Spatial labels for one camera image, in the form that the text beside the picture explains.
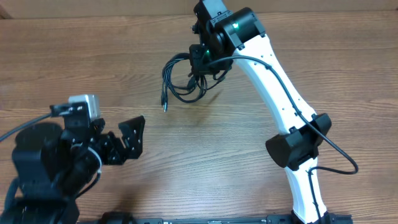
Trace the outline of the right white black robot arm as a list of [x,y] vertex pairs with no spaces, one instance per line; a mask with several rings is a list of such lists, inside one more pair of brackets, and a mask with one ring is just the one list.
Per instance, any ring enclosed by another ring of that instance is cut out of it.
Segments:
[[266,29],[254,11],[228,10],[223,1],[199,1],[194,7],[194,32],[207,47],[213,68],[234,62],[250,78],[268,107],[278,134],[266,141],[274,162],[285,169],[293,196],[296,222],[323,223],[327,208],[322,201],[317,172],[322,134],[331,127],[327,114],[316,114],[281,67]]

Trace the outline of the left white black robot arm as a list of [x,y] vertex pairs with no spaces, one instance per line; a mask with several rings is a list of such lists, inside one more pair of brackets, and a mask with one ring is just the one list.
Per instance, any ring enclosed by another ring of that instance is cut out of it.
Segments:
[[1,223],[76,223],[77,198],[100,179],[103,166],[121,166],[142,154],[145,118],[119,123],[122,133],[104,134],[104,119],[77,133],[56,123],[40,123],[15,139],[17,177],[4,201]]

